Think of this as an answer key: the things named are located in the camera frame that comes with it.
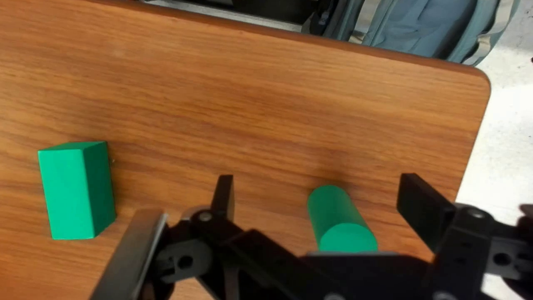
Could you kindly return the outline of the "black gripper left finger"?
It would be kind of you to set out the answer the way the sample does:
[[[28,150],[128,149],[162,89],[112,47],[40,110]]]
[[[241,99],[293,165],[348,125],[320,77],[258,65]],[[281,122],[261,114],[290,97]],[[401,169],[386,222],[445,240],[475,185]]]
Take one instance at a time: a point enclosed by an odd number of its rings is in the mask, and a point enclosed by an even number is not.
[[[231,175],[220,175],[218,177],[210,209],[215,215],[225,217],[228,220],[233,219],[235,197],[233,197],[233,177]]]

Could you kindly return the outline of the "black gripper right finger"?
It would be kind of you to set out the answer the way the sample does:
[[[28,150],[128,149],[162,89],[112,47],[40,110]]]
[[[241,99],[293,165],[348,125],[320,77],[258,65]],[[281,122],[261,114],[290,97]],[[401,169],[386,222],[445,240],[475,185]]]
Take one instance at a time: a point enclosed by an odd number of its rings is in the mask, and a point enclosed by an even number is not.
[[[455,217],[455,205],[416,174],[400,177],[396,210],[435,252]]]

